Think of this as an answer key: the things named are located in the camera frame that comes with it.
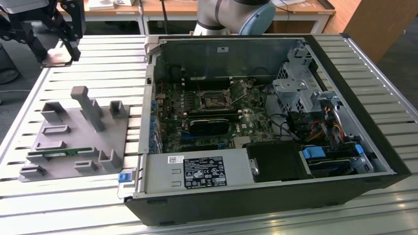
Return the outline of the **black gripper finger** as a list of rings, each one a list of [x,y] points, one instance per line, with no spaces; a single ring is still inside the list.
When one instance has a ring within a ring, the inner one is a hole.
[[[8,19],[2,15],[0,16],[0,38],[4,41],[14,40],[28,45],[37,62],[47,58],[47,50],[38,38],[33,35],[30,23],[18,21],[12,15],[8,16]]]
[[[57,5],[71,16],[71,23],[68,23]],[[57,35],[64,43],[67,52],[64,55],[69,56],[68,62],[79,61],[80,51],[77,49],[79,41],[84,35],[84,1],[83,0],[49,0],[48,6],[42,8],[47,16],[41,18],[41,22],[49,30]]]

